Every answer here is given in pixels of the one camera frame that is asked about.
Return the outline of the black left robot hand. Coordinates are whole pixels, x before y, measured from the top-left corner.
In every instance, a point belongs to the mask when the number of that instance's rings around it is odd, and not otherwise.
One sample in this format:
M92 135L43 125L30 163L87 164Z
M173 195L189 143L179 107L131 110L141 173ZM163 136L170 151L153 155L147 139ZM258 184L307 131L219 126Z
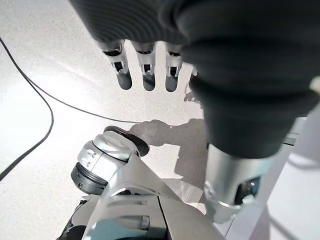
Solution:
M91 37L180 46L207 129L206 210L239 213L294 125L319 102L317 0L73 0Z

